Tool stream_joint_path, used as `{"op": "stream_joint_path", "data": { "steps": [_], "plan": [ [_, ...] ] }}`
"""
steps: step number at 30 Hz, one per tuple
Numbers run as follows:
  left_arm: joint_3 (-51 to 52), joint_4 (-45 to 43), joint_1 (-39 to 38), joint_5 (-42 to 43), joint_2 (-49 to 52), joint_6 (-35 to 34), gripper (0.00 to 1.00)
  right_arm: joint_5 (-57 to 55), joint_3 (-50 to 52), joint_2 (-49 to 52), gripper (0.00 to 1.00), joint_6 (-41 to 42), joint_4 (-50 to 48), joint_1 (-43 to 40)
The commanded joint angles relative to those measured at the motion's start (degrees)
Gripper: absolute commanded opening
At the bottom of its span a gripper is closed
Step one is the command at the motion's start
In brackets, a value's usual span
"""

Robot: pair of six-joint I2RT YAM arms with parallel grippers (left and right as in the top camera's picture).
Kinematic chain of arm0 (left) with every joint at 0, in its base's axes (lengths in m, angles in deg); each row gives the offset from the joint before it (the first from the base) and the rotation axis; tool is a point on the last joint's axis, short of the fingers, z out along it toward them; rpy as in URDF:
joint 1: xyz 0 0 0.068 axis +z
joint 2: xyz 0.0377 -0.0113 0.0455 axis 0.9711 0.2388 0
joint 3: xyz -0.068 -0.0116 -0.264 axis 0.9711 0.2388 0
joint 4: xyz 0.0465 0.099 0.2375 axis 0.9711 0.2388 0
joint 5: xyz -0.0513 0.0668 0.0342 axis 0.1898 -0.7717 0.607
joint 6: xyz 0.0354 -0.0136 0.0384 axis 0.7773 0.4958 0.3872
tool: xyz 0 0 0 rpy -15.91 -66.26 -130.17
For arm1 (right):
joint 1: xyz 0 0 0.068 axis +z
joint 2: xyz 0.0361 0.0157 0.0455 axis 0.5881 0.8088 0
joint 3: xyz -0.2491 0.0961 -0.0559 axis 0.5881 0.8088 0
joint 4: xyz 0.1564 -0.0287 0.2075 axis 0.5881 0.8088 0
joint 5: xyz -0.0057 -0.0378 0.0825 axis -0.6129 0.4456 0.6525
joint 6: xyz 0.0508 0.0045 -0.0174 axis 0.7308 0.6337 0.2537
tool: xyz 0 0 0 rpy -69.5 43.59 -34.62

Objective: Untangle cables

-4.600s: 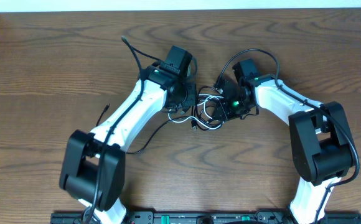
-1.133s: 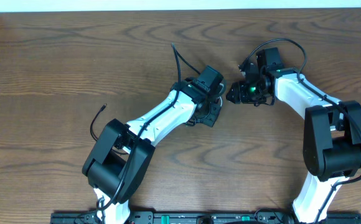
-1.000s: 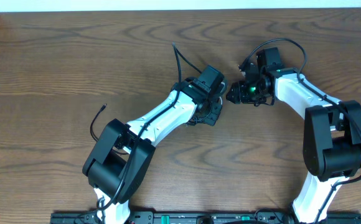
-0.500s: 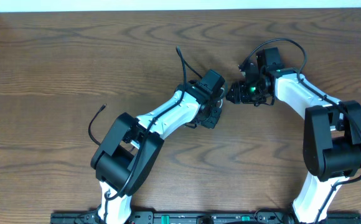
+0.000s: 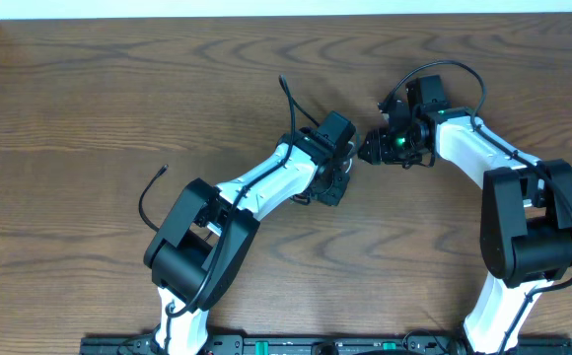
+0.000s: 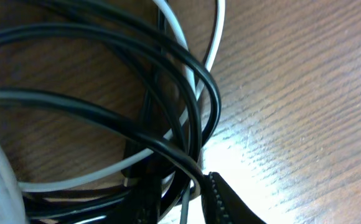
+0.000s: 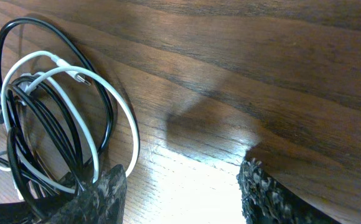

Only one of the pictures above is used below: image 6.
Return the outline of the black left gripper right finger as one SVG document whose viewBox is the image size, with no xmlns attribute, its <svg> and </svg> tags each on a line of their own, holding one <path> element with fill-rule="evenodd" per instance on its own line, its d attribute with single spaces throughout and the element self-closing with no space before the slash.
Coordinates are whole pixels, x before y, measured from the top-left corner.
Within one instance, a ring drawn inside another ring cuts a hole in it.
<svg viewBox="0 0 361 224">
<path fill-rule="evenodd" d="M 205 175 L 202 208 L 208 224 L 265 224 L 217 172 Z"/>
</svg>

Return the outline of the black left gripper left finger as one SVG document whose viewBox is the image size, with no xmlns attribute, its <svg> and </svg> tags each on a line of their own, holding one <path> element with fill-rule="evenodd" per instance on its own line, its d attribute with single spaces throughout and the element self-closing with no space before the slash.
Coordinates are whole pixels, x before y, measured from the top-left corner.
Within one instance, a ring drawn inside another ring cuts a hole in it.
<svg viewBox="0 0 361 224">
<path fill-rule="evenodd" d="M 156 224 L 160 215 L 161 193 L 161 178 L 148 175 L 106 216 L 105 223 Z"/>
</svg>

